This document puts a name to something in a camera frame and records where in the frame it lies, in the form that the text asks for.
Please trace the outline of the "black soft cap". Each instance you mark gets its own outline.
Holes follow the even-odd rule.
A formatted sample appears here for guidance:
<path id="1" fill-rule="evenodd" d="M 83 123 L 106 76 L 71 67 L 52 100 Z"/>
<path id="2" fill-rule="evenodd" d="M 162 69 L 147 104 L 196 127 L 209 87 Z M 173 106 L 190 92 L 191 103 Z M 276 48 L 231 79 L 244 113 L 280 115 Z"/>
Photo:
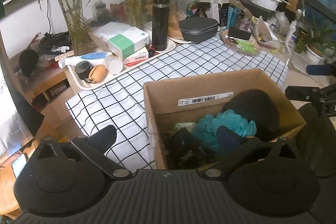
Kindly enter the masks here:
<path id="1" fill-rule="evenodd" d="M 276 134 L 280 129 L 279 112 L 266 92 L 259 89 L 250 89 L 241 92 L 227 102 L 222 112 L 233 110 L 249 122 L 256 123 L 256 136 L 261 141 L 271 141 L 276 139 Z"/>

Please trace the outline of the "black taped soft roll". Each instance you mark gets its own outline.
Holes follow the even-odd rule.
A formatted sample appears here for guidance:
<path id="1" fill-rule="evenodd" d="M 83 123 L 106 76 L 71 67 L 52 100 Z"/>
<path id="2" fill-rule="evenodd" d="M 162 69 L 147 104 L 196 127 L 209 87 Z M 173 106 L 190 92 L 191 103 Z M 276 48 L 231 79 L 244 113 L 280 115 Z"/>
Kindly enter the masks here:
<path id="1" fill-rule="evenodd" d="M 196 169 L 209 163 L 209 157 L 187 128 L 177 130 L 164 140 L 169 169 Z"/>

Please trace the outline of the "cardboard box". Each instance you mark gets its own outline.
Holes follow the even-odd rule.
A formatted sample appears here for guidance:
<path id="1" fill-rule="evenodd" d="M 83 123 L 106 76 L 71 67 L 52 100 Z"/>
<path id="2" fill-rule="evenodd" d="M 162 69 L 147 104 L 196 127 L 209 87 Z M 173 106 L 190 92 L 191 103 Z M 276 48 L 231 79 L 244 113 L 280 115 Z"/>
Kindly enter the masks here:
<path id="1" fill-rule="evenodd" d="M 258 89 L 270 96 L 279 125 L 268 138 L 293 138 L 306 124 L 293 104 L 275 82 L 260 69 L 248 69 L 208 75 L 180 77 L 147 82 L 143 97 L 147 131 L 158 169 L 167 169 L 163 133 L 172 132 L 176 123 L 197 122 L 207 114 L 217 115 L 223 106 L 247 90 Z"/>

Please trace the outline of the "green wet wipes pack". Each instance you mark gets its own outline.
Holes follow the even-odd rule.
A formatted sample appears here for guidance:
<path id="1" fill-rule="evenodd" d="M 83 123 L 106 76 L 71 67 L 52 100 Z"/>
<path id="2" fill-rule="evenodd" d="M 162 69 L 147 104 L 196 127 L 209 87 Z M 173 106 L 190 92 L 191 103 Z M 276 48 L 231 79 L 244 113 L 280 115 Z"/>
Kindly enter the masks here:
<path id="1" fill-rule="evenodd" d="M 182 128 L 187 129 L 188 132 L 192 132 L 197 125 L 196 122 L 176 123 L 174 125 L 174 131 L 178 131 Z"/>

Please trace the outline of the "white plastic tray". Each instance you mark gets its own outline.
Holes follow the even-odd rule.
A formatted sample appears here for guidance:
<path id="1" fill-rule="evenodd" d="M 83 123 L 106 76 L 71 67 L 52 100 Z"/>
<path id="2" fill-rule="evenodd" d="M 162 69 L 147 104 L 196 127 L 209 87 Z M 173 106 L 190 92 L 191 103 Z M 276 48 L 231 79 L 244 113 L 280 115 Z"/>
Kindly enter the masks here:
<path id="1" fill-rule="evenodd" d="M 80 90 L 92 90 L 124 75 L 142 64 L 155 60 L 163 54 L 174 50 L 175 47 L 175 42 L 171 39 L 167 39 L 166 50 L 156 52 L 153 57 L 146 59 L 144 57 L 145 50 L 142 49 L 139 51 L 139 55 L 135 57 L 133 63 L 124 64 L 117 56 L 112 54 L 112 52 L 98 51 L 83 56 L 66 57 L 59 61 L 59 66 L 68 71 L 67 78 L 72 87 L 76 86 Z M 98 81 L 89 80 L 88 73 L 93 67 L 98 65 L 103 67 L 102 79 Z"/>

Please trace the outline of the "grey tape roll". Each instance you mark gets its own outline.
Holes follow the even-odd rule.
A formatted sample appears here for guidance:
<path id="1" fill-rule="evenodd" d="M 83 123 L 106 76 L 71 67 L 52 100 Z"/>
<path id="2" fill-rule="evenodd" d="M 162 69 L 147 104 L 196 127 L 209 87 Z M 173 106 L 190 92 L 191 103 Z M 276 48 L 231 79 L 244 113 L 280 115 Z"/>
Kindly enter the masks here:
<path id="1" fill-rule="evenodd" d="M 91 64 L 88 61 L 84 60 L 76 64 L 75 73 L 80 80 L 86 80 L 89 76 L 91 69 Z"/>

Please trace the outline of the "white orange pill bottle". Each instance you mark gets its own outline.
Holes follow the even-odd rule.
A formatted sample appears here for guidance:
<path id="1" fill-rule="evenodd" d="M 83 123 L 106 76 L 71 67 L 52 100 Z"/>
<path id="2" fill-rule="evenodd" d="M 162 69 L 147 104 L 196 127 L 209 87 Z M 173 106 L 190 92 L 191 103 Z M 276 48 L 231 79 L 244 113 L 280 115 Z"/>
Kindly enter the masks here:
<path id="1" fill-rule="evenodd" d="M 109 55 L 104 59 L 104 67 L 112 75 L 117 75 L 123 70 L 123 62 L 116 56 Z"/>

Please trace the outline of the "white spray bottle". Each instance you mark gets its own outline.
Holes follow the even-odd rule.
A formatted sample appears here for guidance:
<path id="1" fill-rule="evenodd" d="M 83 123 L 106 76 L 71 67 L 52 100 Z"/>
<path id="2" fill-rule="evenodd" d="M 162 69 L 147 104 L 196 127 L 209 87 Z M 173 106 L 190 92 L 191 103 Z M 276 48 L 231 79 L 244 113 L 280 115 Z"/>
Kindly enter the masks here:
<path id="1" fill-rule="evenodd" d="M 82 61 L 88 61 L 88 63 L 90 63 L 90 65 L 92 66 L 102 65 L 104 59 L 107 56 L 110 56 L 111 54 L 112 52 L 93 52 L 93 53 L 87 53 L 82 56 L 64 57 L 58 61 L 58 66 L 61 69 L 63 69 L 66 66 L 75 67 L 78 63 Z"/>

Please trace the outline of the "white red flat box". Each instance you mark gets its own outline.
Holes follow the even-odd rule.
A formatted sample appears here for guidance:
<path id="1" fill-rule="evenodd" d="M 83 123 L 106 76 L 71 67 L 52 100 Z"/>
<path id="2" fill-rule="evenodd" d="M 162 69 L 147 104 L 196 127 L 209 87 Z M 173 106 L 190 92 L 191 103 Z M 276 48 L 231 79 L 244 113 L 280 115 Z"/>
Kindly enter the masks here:
<path id="1" fill-rule="evenodd" d="M 128 56 L 125 60 L 123 60 L 124 64 L 130 64 L 138 61 L 143 61 L 149 58 L 149 52 L 147 47 L 143 47 L 137 50 L 135 53 Z"/>

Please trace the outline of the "green white tissue box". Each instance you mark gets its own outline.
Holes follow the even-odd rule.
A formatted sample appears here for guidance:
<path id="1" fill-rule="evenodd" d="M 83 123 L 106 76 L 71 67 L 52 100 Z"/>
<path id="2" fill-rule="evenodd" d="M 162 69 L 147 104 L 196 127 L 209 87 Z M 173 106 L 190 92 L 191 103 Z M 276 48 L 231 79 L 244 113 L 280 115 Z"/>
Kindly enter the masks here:
<path id="1" fill-rule="evenodd" d="M 109 50 L 122 60 L 147 46 L 149 42 L 149 34 L 137 27 L 132 27 L 107 40 Z"/>

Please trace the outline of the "wicker basket with snacks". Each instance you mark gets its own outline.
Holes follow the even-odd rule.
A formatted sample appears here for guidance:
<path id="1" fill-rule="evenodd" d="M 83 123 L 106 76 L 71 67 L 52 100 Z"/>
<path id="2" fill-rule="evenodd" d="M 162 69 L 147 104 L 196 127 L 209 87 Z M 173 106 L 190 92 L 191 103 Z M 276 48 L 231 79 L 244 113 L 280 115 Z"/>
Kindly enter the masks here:
<path id="1" fill-rule="evenodd" d="M 219 36 L 224 45 L 233 51 L 253 57 L 261 53 L 260 47 L 253 37 L 250 37 L 249 40 L 235 38 L 228 35 L 228 30 L 221 30 Z"/>

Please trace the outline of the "dark grey zipper case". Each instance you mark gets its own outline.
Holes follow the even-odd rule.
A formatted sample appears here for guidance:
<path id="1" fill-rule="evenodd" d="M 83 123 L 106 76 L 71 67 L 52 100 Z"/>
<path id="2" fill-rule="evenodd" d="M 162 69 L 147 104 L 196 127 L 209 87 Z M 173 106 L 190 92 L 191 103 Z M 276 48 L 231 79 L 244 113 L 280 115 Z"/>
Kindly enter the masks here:
<path id="1" fill-rule="evenodd" d="M 185 41 L 200 43 L 215 36 L 219 23 L 216 19 L 193 16 L 179 21 Z"/>

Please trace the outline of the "bamboo glass vase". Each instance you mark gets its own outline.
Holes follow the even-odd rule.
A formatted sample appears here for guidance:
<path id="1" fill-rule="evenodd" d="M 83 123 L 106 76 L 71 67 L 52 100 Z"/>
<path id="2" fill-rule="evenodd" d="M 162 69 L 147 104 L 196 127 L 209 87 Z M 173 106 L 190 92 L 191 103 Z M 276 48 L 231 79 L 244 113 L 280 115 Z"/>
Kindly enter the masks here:
<path id="1" fill-rule="evenodd" d="M 143 8 L 143 0 L 125 0 L 125 14 L 127 24 L 142 29 Z"/>
<path id="2" fill-rule="evenodd" d="M 58 0 L 70 35 L 75 56 L 90 52 L 91 42 L 85 26 L 82 0 Z"/>

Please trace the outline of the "left bamboo glass vase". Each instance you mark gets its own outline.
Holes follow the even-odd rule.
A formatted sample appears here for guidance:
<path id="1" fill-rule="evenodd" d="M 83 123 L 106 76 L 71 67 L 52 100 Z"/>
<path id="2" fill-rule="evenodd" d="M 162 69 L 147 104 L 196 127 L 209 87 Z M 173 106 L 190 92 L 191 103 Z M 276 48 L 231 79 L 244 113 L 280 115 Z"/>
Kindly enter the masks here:
<path id="1" fill-rule="evenodd" d="M 91 42 L 85 26 L 82 0 L 58 0 L 70 35 L 75 56 L 90 52 Z"/>

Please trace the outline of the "black thermos bottle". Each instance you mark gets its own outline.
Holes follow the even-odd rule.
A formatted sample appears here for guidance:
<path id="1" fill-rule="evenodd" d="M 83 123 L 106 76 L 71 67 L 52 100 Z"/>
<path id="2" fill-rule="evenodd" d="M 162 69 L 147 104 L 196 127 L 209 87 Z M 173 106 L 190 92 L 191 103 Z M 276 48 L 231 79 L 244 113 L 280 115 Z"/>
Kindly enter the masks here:
<path id="1" fill-rule="evenodd" d="M 167 48 L 169 12 L 170 0 L 153 0 L 152 46 L 156 51 L 164 51 Z"/>

